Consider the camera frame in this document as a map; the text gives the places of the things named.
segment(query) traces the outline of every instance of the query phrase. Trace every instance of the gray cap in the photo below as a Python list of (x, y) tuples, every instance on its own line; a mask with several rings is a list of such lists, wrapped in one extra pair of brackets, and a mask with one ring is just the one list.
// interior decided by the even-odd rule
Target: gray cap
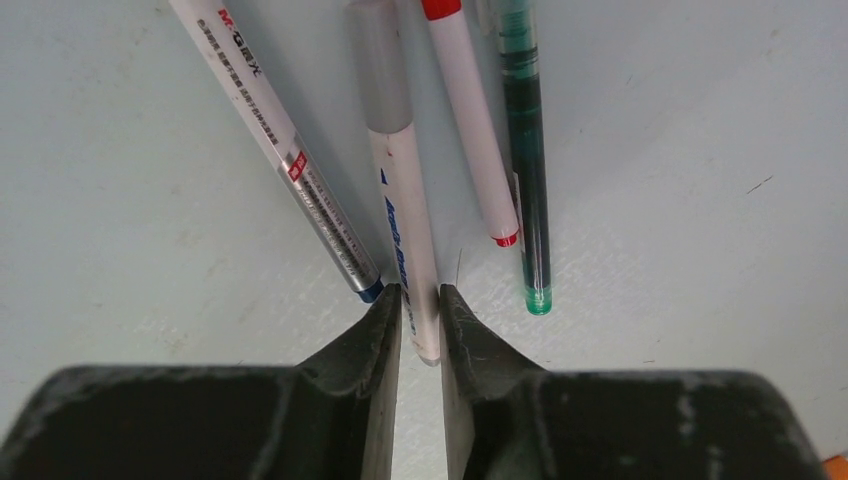
[(412, 123), (412, 104), (395, 2), (356, 0), (345, 16), (368, 129), (397, 133)]

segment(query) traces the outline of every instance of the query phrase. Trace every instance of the white wall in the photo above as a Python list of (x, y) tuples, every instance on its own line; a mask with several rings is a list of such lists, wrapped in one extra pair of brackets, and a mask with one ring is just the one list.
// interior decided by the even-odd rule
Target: white wall
[[(441, 279), (545, 367), (754, 370), (845, 450), (848, 3), (539, 0), (556, 284), (533, 318), (399, 1)], [(388, 268), (343, 3), (231, 10)], [(0, 32), (0, 430), (63, 365), (294, 363), (365, 311), (165, 0), (4, 2)], [(439, 372), (409, 345), (401, 368), (396, 478), (440, 478)]]

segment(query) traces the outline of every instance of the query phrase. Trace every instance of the pen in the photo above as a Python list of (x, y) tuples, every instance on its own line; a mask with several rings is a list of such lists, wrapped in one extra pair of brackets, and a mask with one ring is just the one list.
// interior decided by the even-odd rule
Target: pen
[(422, 0), (489, 236), (515, 244), (518, 219), (460, 0)]
[(506, 97), (515, 200), (521, 222), (525, 302), (534, 315), (551, 311), (551, 249), (542, 133), (539, 49), (533, 0), (478, 0), (484, 32), (497, 31)]
[(383, 290), (380, 272), (223, 2), (171, 0), (171, 6), (350, 288), (364, 302), (375, 301)]
[(412, 344), (435, 366), (439, 286), (397, 8), (394, 0), (358, 0), (345, 14)]

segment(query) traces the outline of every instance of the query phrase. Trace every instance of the silver marker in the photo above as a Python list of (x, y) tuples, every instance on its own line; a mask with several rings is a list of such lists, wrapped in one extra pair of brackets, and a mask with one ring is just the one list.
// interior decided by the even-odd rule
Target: silver marker
[(380, 272), (223, 2), (171, 0), (171, 6), (350, 288), (367, 303), (376, 300), (383, 290)]

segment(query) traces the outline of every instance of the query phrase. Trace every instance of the red tip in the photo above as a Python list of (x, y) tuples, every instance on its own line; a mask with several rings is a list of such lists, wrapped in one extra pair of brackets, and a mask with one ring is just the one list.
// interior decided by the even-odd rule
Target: red tip
[(421, 0), (421, 4), (424, 5), (424, 15), (431, 22), (462, 10), (462, 0)]
[(498, 244), (499, 247), (503, 247), (503, 248), (511, 247), (511, 246), (515, 245), (515, 242), (518, 241), (518, 232), (513, 233), (512, 235), (510, 235), (506, 238), (494, 238), (494, 237), (492, 237), (492, 239), (495, 241), (495, 243)]

